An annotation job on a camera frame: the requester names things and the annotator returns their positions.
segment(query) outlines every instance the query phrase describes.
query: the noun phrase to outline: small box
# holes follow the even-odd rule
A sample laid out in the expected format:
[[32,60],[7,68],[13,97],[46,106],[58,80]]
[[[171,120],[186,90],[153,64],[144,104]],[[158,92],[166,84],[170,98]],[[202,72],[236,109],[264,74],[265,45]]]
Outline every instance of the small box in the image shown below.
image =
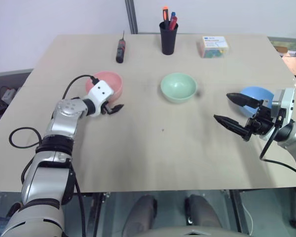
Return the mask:
[[202,58],[223,57],[229,51],[224,36],[203,36],[201,41]]

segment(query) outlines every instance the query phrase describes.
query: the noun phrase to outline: wall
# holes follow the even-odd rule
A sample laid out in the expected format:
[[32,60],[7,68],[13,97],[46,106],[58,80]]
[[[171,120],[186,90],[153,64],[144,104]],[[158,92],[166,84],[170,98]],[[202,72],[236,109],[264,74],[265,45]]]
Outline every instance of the wall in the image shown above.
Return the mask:
[[59,34],[123,30],[124,0],[0,0],[0,72],[33,68]]
[[162,8],[178,17],[178,33],[255,33],[296,38],[296,0],[134,0],[138,31],[159,32]]

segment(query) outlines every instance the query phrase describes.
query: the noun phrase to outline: table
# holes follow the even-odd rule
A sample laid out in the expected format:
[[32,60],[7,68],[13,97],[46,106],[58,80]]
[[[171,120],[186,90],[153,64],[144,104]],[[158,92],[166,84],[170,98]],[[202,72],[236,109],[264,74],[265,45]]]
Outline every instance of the table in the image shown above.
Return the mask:
[[[175,53],[161,53],[160,35],[127,35],[123,64],[115,62],[119,35],[58,36],[40,59],[19,94],[0,120],[0,191],[21,190],[20,174],[34,154],[8,143],[12,130],[32,126],[41,134],[67,86],[76,76],[114,71],[123,78],[113,116],[81,121],[74,146],[74,167],[82,192],[252,189],[296,186],[296,174],[259,160],[265,141],[249,142],[223,128],[213,114],[245,124],[225,96],[250,85],[271,91],[294,87],[296,79],[266,36],[225,36],[230,52],[225,58],[202,59],[200,35],[177,35]],[[191,75],[200,97],[171,104],[159,84],[173,72]],[[83,96],[84,80],[68,97]],[[296,120],[296,93],[293,119]],[[29,131],[14,142],[37,141]],[[273,143],[266,157],[296,164]]]

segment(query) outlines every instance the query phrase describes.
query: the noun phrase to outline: pen holder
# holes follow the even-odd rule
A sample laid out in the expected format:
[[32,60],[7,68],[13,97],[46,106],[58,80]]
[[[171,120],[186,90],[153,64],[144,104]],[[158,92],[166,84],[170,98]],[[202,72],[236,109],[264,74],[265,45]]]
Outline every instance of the pen holder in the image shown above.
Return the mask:
[[162,53],[165,55],[171,55],[174,51],[174,45],[176,43],[176,35],[178,30],[178,24],[176,24],[174,30],[167,30],[164,27],[164,22],[159,24],[161,33],[161,47]]

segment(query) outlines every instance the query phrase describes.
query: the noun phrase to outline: screwdriver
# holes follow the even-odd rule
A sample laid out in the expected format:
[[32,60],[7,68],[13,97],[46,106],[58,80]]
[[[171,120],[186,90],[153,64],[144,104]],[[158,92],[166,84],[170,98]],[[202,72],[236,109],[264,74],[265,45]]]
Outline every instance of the screwdriver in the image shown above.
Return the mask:
[[117,53],[116,53],[116,61],[118,63],[122,63],[124,61],[124,52],[125,52],[126,42],[124,40],[124,31],[123,38],[118,41]]

